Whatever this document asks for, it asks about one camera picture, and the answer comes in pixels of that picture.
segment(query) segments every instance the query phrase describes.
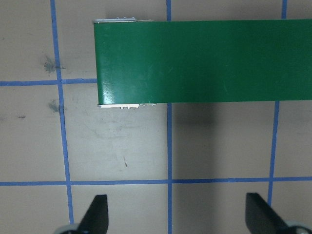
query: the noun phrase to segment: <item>green plastic bar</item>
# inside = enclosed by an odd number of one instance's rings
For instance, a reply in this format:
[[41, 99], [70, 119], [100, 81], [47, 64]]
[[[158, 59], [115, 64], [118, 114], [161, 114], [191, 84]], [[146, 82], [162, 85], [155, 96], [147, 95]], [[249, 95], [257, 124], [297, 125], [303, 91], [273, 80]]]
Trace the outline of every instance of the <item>green plastic bar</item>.
[[312, 99], [312, 20], [95, 23], [99, 104]]

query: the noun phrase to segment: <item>green rectangular object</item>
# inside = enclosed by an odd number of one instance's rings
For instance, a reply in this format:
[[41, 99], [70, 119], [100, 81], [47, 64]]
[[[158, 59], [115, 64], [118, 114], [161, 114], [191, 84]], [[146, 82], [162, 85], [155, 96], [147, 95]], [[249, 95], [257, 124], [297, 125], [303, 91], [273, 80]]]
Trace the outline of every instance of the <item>green rectangular object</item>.
[[312, 20], [94, 23], [99, 105], [312, 99]]

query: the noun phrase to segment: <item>floor tile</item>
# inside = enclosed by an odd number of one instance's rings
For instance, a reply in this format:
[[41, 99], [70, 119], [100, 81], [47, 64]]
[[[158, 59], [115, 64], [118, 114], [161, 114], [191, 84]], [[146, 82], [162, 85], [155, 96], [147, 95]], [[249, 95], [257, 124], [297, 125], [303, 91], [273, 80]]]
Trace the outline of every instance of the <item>floor tile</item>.
[[267, 183], [173, 185], [173, 234], [249, 233], [246, 193], [267, 198]]
[[280, 19], [282, 0], [172, 0], [172, 20]]
[[58, 88], [0, 87], [0, 181], [65, 180]]
[[312, 227], [312, 181], [275, 182], [272, 207], [284, 220]]
[[75, 222], [80, 222], [95, 195], [107, 194], [108, 234], [167, 233], [167, 185], [73, 186]]
[[163, 0], [58, 0], [56, 3], [64, 79], [96, 77], [92, 20], [116, 17], [166, 20]]
[[288, 19], [311, 19], [312, 1], [310, 0], [288, 0], [287, 1]]
[[167, 106], [97, 107], [97, 85], [64, 86], [72, 180], [167, 178]]
[[275, 176], [312, 176], [312, 101], [282, 101]]
[[49, 1], [1, 1], [0, 81], [56, 79]]
[[68, 224], [66, 186], [1, 186], [2, 234], [52, 234]]
[[176, 179], [267, 177], [273, 102], [173, 104]]

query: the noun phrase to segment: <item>blue tape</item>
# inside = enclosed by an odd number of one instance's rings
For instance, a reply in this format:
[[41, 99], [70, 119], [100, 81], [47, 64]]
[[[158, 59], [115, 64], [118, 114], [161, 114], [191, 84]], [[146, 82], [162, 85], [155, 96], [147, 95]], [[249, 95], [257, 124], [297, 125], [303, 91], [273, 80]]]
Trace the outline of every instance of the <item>blue tape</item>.
[[282, 19], [286, 19], [287, 17], [287, 0], [283, 0], [282, 3]]
[[166, 5], [167, 5], [167, 21], [171, 21], [171, 0], [167, 0]]
[[274, 168], [275, 168], [278, 114], [279, 114], [279, 101], [276, 101], [275, 106], [274, 106], [273, 135], [272, 135], [271, 161], [270, 161], [270, 181], [269, 181], [269, 189], [268, 189], [268, 204], [269, 205], [272, 204], [272, 195], [273, 195], [273, 177], [274, 177]]
[[274, 182], [291, 182], [291, 181], [312, 181], [312, 176], [302, 176], [302, 177], [274, 177], [272, 179]]
[[62, 84], [93, 84], [97, 79], [62, 79]]
[[0, 86], [56, 85], [57, 83], [57, 80], [0, 81]]
[[268, 182], [267, 177], [261, 178], [215, 178], [215, 179], [173, 179], [173, 184], [199, 184], [199, 183], [239, 183], [239, 182]]
[[102, 181], [71, 181], [71, 185], [125, 185], [125, 184], [167, 184], [166, 179], [154, 180], [102, 180]]
[[0, 182], [0, 186], [52, 186], [66, 185], [65, 181], [22, 181], [22, 182]]
[[57, 72], [57, 80], [58, 80], [59, 115], [60, 115], [61, 136], [62, 136], [63, 155], [64, 155], [69, 223], [73, 224], [74, 213], [73, 213], [72, 189], [71, 189], [70, 173], [69, 173], [69, 161], [68, 161], [65, 114], [64, 114], [64, 95], [63, 95], [63, 86], [62, 86], [62, 75], [60, 71], [59, 41], [58, 41], [58, 27], [57, 27], [55, 0], [50, 0], [50, 7], [51, 7], [51, 18], [52, 18], [54, 58], [55, 58], [55, 65], [57, 68], [56, 72]]
[[168, 234], [172, 233], [172, 104], [167, 104]]
[[248, 183], [248, 182], [292, 182], [312, 181], [312, 176], [258, 177], [258, 178], [214, 178], [214, 179], [154, 179], [154, 180], [96, 180], [96, 181], [12, 181], [0, 182], [0, 186], [67, 186], [70, 185], [127, 185], [127, 184], [198, 184], [198, 183]]

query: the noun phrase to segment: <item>tiled floor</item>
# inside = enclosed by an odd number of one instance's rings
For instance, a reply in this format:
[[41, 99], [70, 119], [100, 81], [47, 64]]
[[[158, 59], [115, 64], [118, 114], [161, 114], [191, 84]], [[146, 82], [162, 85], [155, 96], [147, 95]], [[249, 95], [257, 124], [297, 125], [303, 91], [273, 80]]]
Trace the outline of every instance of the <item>tiled floor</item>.
[[0, 3], [1, 233], [53, 233], [96, 194], [109, 234], [248, 233], [246, 192], [312, 226], [311, 101], [99, 109], [91, 23], [312, 18], [310, 0]]

